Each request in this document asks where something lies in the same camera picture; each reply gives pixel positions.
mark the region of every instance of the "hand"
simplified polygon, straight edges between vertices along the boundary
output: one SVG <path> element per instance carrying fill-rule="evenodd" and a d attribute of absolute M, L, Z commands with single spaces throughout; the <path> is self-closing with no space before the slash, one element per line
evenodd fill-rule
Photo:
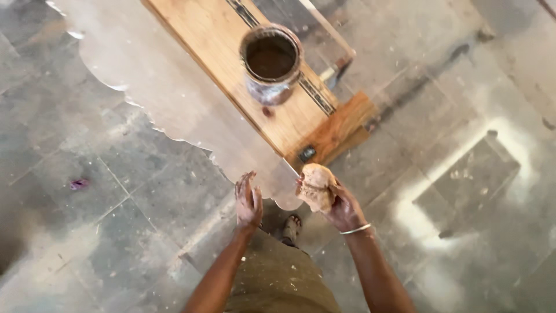
<path fill-rule="evenodd" d="M 237 225 L 256 229 L 262 220 L 262 195 L 259 186 L 251 189 L 251 181 L 257 173 L 250 171 L 236 183 Z"/>
<path fill-rule="evenodd" d="M 340 232 L 347 232 L 368 224 L 357 199 L 337 178 L 336 186 L 329 188 L 337 196 L 332 204 L 332 210 L 323 214 L 332 225 Z"/>

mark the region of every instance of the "bracelet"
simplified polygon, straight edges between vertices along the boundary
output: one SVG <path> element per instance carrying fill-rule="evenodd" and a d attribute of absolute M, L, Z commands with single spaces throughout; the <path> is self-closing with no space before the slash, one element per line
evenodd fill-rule
<path fill-rule="evenodd" d="M 367 224 L 367 225 L 363 225 L 363 226 L 361 226 L 361 227 L 359 227 L 359 228 L 353 229 L 352 231 L 340 232 L 340 234 L 352 234 L 352 233 L 355 233 L 355 232 L 358 232 L 358 231 L 364 231 L 365 229 L 367 229 L 367 228 L 369 228 L 369 227 L 371 227 L 371 224 L 370 224 L 370 223 Z"/>

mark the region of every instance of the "brown liquid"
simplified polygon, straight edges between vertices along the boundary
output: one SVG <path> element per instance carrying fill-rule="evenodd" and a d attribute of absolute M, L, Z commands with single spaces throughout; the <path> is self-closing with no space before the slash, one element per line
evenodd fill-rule
<path fill-rule="evenodd" d="M 247 64 L 263 79 L 277 79 L 286 75 L 295 63 L 295 50 L 281 37 L 265 37 L 247 48 Z"/>

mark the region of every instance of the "purple debris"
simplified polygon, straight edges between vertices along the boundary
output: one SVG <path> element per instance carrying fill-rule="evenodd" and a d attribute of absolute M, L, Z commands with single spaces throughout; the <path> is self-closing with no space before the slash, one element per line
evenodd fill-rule
<path fill-rule="evenodd" d="M 85 178 L 80 178 L 80 179 L 77 179 L 77 180 L 73 180 L 69 184 L 69 188 L 71 190 L 80 190 L 80 189 L 86 188 L 87 186 L 89 186 L 89 181 Z"/>

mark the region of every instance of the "person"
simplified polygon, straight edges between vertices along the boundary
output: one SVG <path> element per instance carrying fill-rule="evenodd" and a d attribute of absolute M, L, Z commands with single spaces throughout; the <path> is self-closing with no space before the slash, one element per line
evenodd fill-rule
<path fill-rule="evenodd" d="M 263 208 L 260 188 L 251 188 L 255 175 L 246 173 L 236 183 L 237 227 L 183 313 L 340 312 L 322 281 L 321 271 L 295 247 L 301 227 L 299 217 L 287 219 L 282 242 L 259 229 Z M 332 210 L 323 214 L 345 238 L 369 310 L 415 312 L 355 197 L 339 181 L 331 190 L 337 196 Z"/>

